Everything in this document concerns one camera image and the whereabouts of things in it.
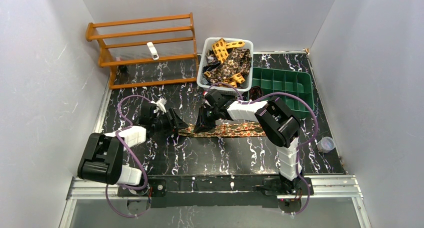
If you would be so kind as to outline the cream flamingo paisley tie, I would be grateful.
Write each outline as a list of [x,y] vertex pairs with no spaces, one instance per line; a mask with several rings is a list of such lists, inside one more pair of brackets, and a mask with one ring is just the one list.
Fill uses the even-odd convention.
[[235,124],[219,124],[214,129],[206,132],[195,133],[194,125],[190,124],[188,128],[178,132],[181,136],[186,137],[223,137],[223,138],[240,138],[240,137],[264,137],[266,133],[257,122],[244,122]]

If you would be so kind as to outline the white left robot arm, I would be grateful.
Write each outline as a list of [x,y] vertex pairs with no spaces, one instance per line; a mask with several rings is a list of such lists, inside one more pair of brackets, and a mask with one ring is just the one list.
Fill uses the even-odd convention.
[[123,164],[124,151],[159,135],[168,137],[188,128],[174,109],[151,101],[140,108],[140,115],[129,128],[110,133],[92,133],[80,159],[80,179],[105,184],[119,184],[136,190],[147,187],[147,174],[142,166]]

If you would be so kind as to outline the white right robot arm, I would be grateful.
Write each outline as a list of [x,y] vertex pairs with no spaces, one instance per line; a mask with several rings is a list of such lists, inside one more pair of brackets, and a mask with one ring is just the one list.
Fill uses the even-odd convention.
[[292,194],[300,187],[302,172],[298,158],[300,120],[282,98],[265,101],[242,101],[212,89],[204,93],[194,126],[194,133],[212,131],[217,120],[256,122],[276,146],[280,162],[279,179],[264,181],[262,189],[274,194]]

